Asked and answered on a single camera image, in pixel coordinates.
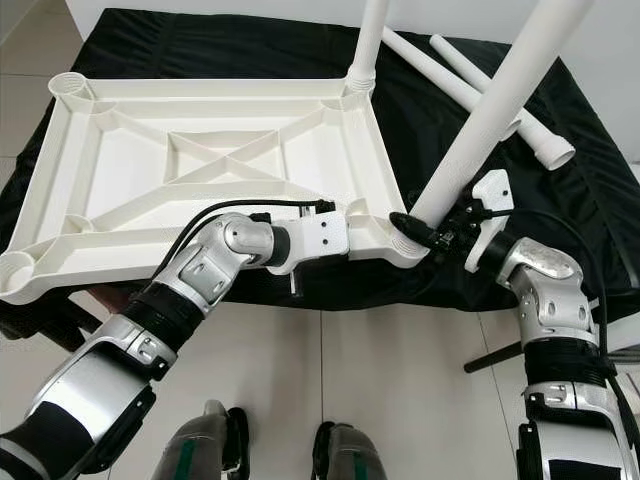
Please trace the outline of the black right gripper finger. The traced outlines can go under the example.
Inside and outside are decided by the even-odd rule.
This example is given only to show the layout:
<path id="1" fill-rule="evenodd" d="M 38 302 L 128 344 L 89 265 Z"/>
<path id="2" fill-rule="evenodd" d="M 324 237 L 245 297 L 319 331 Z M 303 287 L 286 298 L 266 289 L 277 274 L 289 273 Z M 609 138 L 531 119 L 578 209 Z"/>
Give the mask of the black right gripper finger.
<path id="1" fill-rule="evenodd" d="M 438 247 L 440 244 L 439 234 L 429 227 L 425 221 L 415 218 L 407 212 L 392 212 L 389 216 L 390 224 L 416 244 L 424 247 Z"/>

